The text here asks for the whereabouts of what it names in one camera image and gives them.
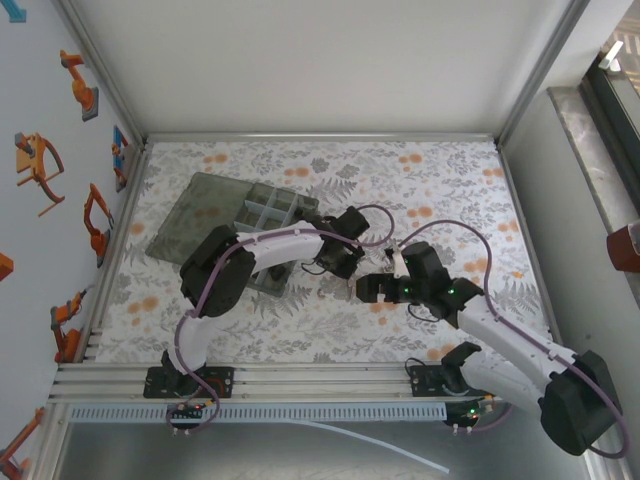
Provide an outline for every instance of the white tube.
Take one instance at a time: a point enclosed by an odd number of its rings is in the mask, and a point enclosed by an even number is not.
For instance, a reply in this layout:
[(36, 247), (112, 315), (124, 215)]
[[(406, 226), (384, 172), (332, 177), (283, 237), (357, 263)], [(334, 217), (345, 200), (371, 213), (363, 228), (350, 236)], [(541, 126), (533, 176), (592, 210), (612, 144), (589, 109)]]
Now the white tube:
[(411, 452), (407, 452), (406, 450), (403, 450), (400, 447), (396, 447), (395, 445), (391, 445), (390, 443), (367, 437), (366, 435), (360, 435), (359, 433), (345, 430), (344, 428), (334, 427), (333, 425), (325, 425), (324, 423), (306, 422), (304, 420), (284, 420), (283, 423), (292, 423), (294, 425), (304, 425), (305, 427), (320, 428), (322, 430), (329, 430), (330, 432), (340, 433), (341, 435), (357, 438), (358, 440), (362, 440), (363, 442), (378, 445), (379, 447), (386, 448), (388, 450), (391, 450), (392, 452), (399, 453), (400, 455), (404, 455), (405, 457), (415, 460), (416, 462), (420, 462), (427, 467), (435, 468), (436, 470), (440, 470), (441, 472), (449, 474), (449, 469), (447, 467), (443, 467), (442, 465), (432, 462), (431, 460), (427, 460), (426, 458), (422, 458)]

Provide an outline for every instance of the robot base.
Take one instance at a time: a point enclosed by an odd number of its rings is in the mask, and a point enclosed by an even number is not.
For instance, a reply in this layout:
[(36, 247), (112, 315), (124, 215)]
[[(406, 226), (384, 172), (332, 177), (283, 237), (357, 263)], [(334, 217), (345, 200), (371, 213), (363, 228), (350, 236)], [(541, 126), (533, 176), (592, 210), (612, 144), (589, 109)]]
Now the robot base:
[[(104, 232), (104, 238), (105, 238), (105, 243), (107, 244), (107, 246), (109, 246), (109, 241), (111, 240), (111, 230), (107, 230)], [(104, 263), (104, 257), (106, 255), (107, 255), (107, 250), (105, 247), (104, 255), (98, 255), (96, 257), (96, 265), (98, 266), (98, 268), (100, 268)]]
[[(218, 394), (219, 398), (231, 398), (233, 390), (233, 372), (231, 367), (199, 368), (194, 373), (202, 378)], [(189, 375), (175, 369), (169, 355), (162, 354), (162, 366), (147, 370), (144, 382), (144, 398), (185, 398), (198, 390), (198, 383)], [(200, 391), (194, 398), (211, 398), (205, 391)]]
[(465, 389), (463, 392), (454, 392), (447, 388), (442, 365), (413, 365), (408, 369), (411, 376), (411, 392), (414, 397), (482, 398), (488, 395), (483, 390), (473, 388)]
[(98, 116), (98, 87), (93, 87), (91, 89), (93, 92), (93, 106), (89, 110), (82, 109), (82, 121), (88, 122), (92, 118), (96, 118)]

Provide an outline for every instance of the patterned mat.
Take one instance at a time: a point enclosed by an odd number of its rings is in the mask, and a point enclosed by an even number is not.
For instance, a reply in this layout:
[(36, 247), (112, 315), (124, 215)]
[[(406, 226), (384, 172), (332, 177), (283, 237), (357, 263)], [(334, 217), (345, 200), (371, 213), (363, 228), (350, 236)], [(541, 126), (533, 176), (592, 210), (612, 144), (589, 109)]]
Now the patterned mat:
[[(377, 203), (396, 219), (397, 239), (451, 218), (480, 229), (494, 251), (491, 294), (512, 319), (548, 328), (500, 159), (478, 143), (158, 143), (145, 172), (125, 254), (96, 357), (98, 362), (158, 362), (191, 305), (180, 294), (179, 267), (144, 251), (195, 172), (286, 187), (320, 200), (322, 214)], [(368, 239), (388, 229), (365, 212)], [(194, 218), (206, 222), (215, 209)], [(453, 276), (481, 282), (482, 244), (465, 230), (438, 226), (432, 243)], [(368, 252), (358, 273), (380, 271), (382, 249)], [(420, 322), (403, 305), (360, 303), (345, 280), (312, 276), (299, 266), (275, 298), (245, 290), (236, 307), (211, 320), (209, 360), (219, 362), (394, 362), (438, 360), (469, 337), (445, 322)]]

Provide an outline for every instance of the robotic arm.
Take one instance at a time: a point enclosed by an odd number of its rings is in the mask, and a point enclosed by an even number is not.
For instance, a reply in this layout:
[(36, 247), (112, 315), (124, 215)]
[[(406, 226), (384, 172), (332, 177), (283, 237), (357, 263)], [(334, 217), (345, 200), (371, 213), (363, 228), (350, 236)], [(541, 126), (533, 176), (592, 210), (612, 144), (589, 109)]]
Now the robotic arm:
[(445, 387), (462, 393), (489, 391), (540, 418), (549, 437), (564, 451), (581, 455), (616, 422), (610, 408), (583, 379), (589, 377), (619, 408), (604, 360), (578, 355), (522, 324), (492, 311), (485, 292), (464, 278), (451, 279), (433, 247), (417, 242), (387, 252), (393, 274), (371, 274), (356, 283), (367, 303), (384, 301), (426, 306), (438, 319), (484, 342), (465, 342), (442, 359)]
[[(191, 318), (180, 333), (182, 359), (191, 370), (197, 370), (205, 363), (207, 345), (210, 342), (209, 321), (201, 317), (218, 317), (231, 310), (238, 302), (249, 278), (260, 270), (274, 265), (313, 258), (327, 271), (340, 278), (353, 275), (360, 258), (364, 256), (361, 247), (348, 245), (334, 238), (301, 231), (328, 232), (355, 240), (369, 228), (364, 216), (354, 207), (338, 218), (313, 216), (291, 226), (270, 230), (269, 241), (244, 245), (229, 257), (200, 311), (200, 318)], [(202, 292), (214, 265), (222, 254), (233, 245), (265, 235), (260, 233), (234, 233), (226, 225), (214, 228), (196, 251), (180, 269), (182, 293), (196, 306), (201, 301)], [(187, 373), (177, 359), (175, 348), (168, 349), (171, 365), (180, 373)]]
[[(171, 370), (167, 378), (178, 382), (187, 377), (184, 366), (191, 371), (204, 366), (210, 334), (208, 320), (201, 317), (229, 311), (252, 274), (288, 261), (314, 258), (329, 272), (348, 279), (364, 252), (331, 234), (355, 240), (368, 227), (364, 217), (349, 207), (339, 218), (315, 217), (266, 234), (235, 234), (225, 226), (214, 229), (180, 271), (182, 293), (198, 305), (199, 318), (188, 318), (176, 337), (182, 361), (175, 348), (163, 357), (164, 368)], [(261, 237), (259, 243), (251, 241), (256, 236)], [(490, 347), (485, 351), (464, 342), (442, 359), (442, 378), (448, 391), (455, 395), (475, 388), (502, 397), (539, 417), (550, 438), (573, 455), (582, 454), (616, 422), (617, 412), (614, 415), (612, 405), (593, 388), (604, 392), (620, 410), (601, 357), (590, 351), (577, 355), (522, 324), (507, 321), (483, 298), (485, 292), (480, 287), (465, 278), (452, 279), (427, 242), (416, 242), (403, 250), (395, 247), (387, 254), (394, 273), (358, 279), (356, 295), (361, 301), (426, 306), (436, 318)], [(226, 262), (220, 267), (218, 260), (223, 257)], [(206, 298), (201, 298), (214, 266), (219, 269), (218, 276)], [(175, 386), (169, 388), (178, 391)]]

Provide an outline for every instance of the gray leaf pattern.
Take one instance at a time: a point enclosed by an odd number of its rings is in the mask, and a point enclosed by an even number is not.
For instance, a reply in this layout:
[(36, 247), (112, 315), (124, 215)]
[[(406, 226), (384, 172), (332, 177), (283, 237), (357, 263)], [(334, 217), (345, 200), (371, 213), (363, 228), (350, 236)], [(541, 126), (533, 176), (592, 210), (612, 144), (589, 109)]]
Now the gray leaf pattern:
[[(156, 143), (102, 321), (97, 361), (157, 363), (178, 320), (192, 308), (180, 293), (180, 266), (144, 252), (197, 172), (288, 188), (318, 198), (319, 211), (327, 215), (339, 215), (349, 205), (383, 205), (393, 212), (398, 240), (435, 219), (467, 222), (491, 243), (491, 294), (501, 310), (548, 335), (490, 142)], [(388, 229), (384, 214), (370, 210), (365, 216), (371, 228), (364, 237), (382, 238)], [(439, 225), (416, 240), (431, 243), (452, 276), (481, 284), (486, 253), (472, 234)], [(382, 248), (368, 249), (356, 275), (388, 268)], [(410, 317), (404, 305), (362, 304), (345, 280), (314, 277), (299, 266), (281, 298), (247, 289), (233, 310), (211, 319), (209, 328), (208, 358), (216, 362), (434, 360), (468, 338), (443, 322)]]

